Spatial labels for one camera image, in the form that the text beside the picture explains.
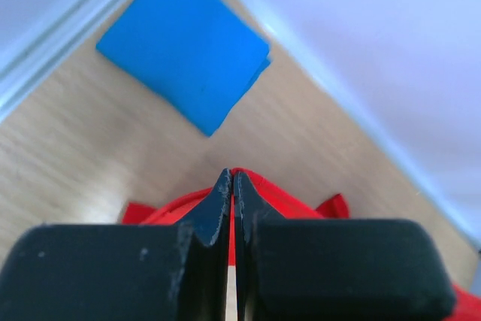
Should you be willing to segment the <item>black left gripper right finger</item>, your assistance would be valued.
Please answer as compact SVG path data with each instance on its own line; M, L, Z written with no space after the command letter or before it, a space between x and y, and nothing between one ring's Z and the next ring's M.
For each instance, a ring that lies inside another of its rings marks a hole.
M241 320L442 320L455 290L411 220L287 219L234 176Z

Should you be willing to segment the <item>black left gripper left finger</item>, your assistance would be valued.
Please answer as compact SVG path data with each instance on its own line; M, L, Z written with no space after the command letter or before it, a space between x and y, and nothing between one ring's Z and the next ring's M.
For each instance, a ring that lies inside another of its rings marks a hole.
M3 320L222 320L231 175L169 226L45 225L1 270Z

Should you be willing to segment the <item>red t-shirt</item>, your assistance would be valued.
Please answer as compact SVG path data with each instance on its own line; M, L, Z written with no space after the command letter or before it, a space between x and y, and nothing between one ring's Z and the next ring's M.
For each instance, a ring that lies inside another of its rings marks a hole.
M234 168L231 173L243 171L247 173L257 193L275 210L287 219L349 219L349 205L341 194L336 194L318 207L311 208L294 196L288 194L275 183L270 182L260 174L246 168ZM170 225L184 217L199 204L212 189L200 189L179 198L166 205L154 207L137 201L129 201L123 211L120 223L123 225L153 224ZM448 320L479 320L480 297L455 287L457 303Z

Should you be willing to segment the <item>folded blue t-shirt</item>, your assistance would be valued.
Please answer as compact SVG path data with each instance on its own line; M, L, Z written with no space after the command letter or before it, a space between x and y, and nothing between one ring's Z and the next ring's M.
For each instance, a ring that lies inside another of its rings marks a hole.
M208 137L271 63L222 0L134 0L96 49Z

